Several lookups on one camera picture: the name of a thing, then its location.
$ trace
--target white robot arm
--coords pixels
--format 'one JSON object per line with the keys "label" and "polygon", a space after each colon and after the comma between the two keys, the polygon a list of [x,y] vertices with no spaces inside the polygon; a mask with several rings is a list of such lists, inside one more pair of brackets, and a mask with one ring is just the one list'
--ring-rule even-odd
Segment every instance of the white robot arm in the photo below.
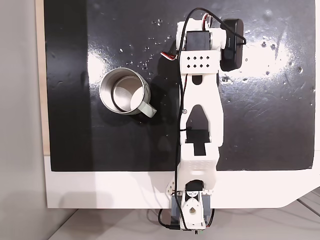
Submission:
{"label": "white robot arm", "polygon": [[[229,25],[233,27],[232,32],[222,28],[209,28],[203,19],[190,18],[185,31],[184,21],[177,24],[178,51],[183,39],[178,60],[181,79],[185,80],[182,81],[184,97],[180,119],[180,129],[184,131],[180,132],[177,182],[171,180],[166,193],[171,198],[171,225],[179,225],[179,229],[183,230],[204,230],[208,225],[210,197],[216,183],[216,166],[220,156],[219,147],[224,138],[224,113],[217,74],[220,65],[227,71],[241,66],[239,56],[242,58],[242,40],[246,43],[243,37],[241,43],[236,38],[238,32],[242,31],[243,35],[242,21],[225,21],[229,21]],[[241,53],[236,54],[239,46]],[[178,200],[173,196],[175,187]]]}

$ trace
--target metal mug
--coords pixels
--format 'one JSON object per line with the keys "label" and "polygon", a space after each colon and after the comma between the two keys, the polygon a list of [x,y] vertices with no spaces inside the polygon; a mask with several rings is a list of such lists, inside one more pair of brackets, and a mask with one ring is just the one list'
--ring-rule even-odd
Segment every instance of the metal mug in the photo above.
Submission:
{"label": "metal mug", "polygon": [[150,104],[148,83],[137,72],[119,67],[109,71],[99,87],[102,103],[112,112],[122,115],[144,113],[152,118],[157,112]]}

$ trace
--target mug handle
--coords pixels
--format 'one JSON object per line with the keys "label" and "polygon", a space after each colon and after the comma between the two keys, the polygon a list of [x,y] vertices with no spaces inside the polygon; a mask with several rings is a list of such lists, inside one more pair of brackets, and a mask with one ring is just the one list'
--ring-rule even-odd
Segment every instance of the mug handle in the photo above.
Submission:
{"label": "mug handle", "polygon": [[142,101],[141,104],[138,106],[138,109],[144,113],[145,115],[147,115],[149,118],[152,118],[157,110],[154,109],[150,104]]}

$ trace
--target white panel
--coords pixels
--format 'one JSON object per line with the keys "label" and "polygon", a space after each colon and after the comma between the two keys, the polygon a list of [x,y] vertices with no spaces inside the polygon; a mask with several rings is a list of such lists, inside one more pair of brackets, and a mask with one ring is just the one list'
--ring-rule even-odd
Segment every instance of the white panel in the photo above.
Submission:
{"label": "white panel", "polygon": [[180,55],[181,74],[217,74],[220,67],[221,52],[182,51]]}

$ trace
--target black table surface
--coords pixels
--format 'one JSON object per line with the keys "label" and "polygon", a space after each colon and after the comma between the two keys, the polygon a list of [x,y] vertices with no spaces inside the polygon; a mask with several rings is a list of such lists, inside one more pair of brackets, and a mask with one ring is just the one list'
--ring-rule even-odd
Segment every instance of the black table surface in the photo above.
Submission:
{"label": "black table surface", "polygon": [[[173,48],[177,22],[195,7],[242,19],[247,39],[242,67],[219,72],[224,143],[217,170],[312,168],[315,2],[307,2],[44,0],[52,171],[174,170],[178,63],[160,52]],[[116,67],[149,83],[153,118],[104,107],[99,83]]]}

